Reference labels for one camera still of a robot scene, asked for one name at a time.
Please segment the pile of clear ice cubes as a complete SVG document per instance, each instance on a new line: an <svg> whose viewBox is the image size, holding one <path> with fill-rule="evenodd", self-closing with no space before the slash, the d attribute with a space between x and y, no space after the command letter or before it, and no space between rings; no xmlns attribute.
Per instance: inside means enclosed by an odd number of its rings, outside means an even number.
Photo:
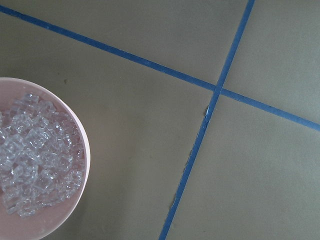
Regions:
<svg viewBox="0 0 320 240"><path fill-rule="evenodd" d="M85 151L70 114L26 93L0 114L0 189L21 218L71 198L85 175Z"/></svg>

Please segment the pink plastic bowl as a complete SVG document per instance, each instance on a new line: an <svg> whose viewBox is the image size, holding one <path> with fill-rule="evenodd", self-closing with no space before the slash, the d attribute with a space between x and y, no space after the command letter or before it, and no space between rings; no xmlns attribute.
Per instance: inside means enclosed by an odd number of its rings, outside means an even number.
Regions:
<svg viewBox="0 0 320 240"><path fill-rule="evenodd" d="M90 169L75 113L35 83L0 80L0 237L39 240L75 210Z"/></svg>

